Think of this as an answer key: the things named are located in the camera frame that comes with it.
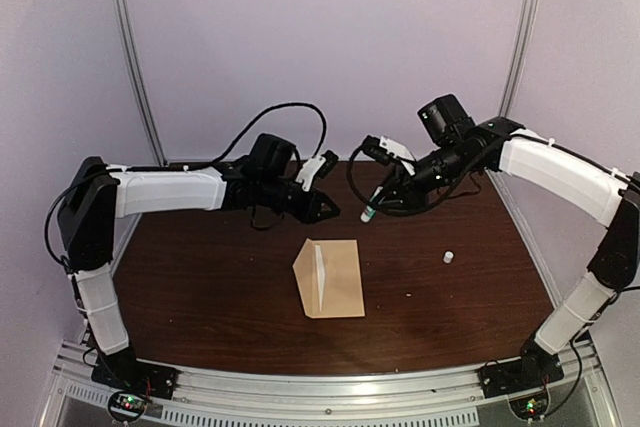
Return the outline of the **green white glue stick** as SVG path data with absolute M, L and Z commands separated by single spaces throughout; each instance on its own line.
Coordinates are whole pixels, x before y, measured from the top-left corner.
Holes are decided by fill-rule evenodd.
M 374 205 L 377 204 L 378 200 L 378 196 L 381 193 L 383 187 L 382 186 L 377 186 L 376 189 L 372 192 L 371 197 L 369 198 L 369 200 L 367 201 L 361 215 L 360 215 L 360 220 L 363 223 L 368 223 L 370 222 L 374 216 L 377 213 L 377 210 L 374 208 Z

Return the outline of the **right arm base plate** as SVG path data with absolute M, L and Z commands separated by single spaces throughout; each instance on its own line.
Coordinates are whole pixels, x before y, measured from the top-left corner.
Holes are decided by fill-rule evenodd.
M 541 420 L 550 410 L 549 385 L 564 378 L 558 355 L 527 354 L 515 360 L 490 360 L 477 371 L 485 399 L 505 397 L 523 421 Z

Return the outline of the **white paper letter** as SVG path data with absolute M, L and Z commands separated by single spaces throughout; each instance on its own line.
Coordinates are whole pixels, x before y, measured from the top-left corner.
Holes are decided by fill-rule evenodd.
M 326 268 L 324 263 L 324 256 L 322 252 L 322 246 L 319 243 L 314 244 L 315 252 L 315 267 L 316 267 L 316 284 L 318 294 L 318 311 L 323 310 L 324 292 L 326 285 Z

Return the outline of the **white glue stick cap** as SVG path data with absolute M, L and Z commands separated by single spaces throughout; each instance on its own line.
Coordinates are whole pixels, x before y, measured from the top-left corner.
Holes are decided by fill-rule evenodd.
M 446 251 L 443 255 L 443 262 L 450 264 L 454 259 L 454 253 L 452 251 Z

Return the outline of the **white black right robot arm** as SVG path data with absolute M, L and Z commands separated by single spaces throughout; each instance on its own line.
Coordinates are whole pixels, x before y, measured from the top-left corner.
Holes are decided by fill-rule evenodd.
M 570 227 L 591 221 L 598 246 L 566 259 L 586 265 L 567 285 L 552 313 L 525 341 L 512 377 L 519 387 L 535 387 L 551 371 L 556 355 L 629 288 L 639 268 L 639 177 L 607 168 L 503 116 L 475 122 L 453 95 L 439 97 L 417 113 L 435 148 L 416 157 L 389 137 L 369 137 L 364 151 L 392 172 L 370 206 L 390 216 L 426 213 L 452 198 L 463 179 L 493 172 L 527 194 L 524 213 L 540 212 L 536 233 L 568 246 Z

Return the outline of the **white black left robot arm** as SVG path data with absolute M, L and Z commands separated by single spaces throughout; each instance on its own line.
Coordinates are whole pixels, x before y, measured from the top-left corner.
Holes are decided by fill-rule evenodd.
M 250 152 L 232 161 L 164 167 L 107 164 L 99 156 L 81 163 L 71 184 L 52 202 L 44 220 L 63 246 L 52 258 L 70 278 L 100 353 L 106 376 L 123 391 L 137 389 L 144 371 L 124 352 L 132 347 L 113 282 L 115 225 L 121 219 L 174 212 L 236 212 L 266 208 L 304 225 L 337 217 L 336 203 L 316 182 L 336 165 L 332 151 L 301 160 L 294 144 L 258 136 Z

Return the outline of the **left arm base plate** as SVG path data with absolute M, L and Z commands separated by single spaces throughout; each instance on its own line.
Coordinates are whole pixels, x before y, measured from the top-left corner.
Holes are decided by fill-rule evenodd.
M 151 414 L 160 407 L 158 400 L 171 400 L 177 378 L 175 368 L 146 362 L 138 362 L 131 375 L 117 375 L 101 358 L 91 372 L 93 382 L 114 389 L 106 401 L 106 410 L 114 421 L 122 424 Z

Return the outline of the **tan paper envelope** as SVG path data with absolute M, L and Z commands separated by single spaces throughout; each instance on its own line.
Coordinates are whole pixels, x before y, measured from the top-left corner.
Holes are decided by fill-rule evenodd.
M 318 311 L 314 244 L 322 246 L 326 268 L 323 310 Z M 311 319 L 362 318 L 364 295 L 356 240 L 307 238 L 292 265 L 304 314 Z

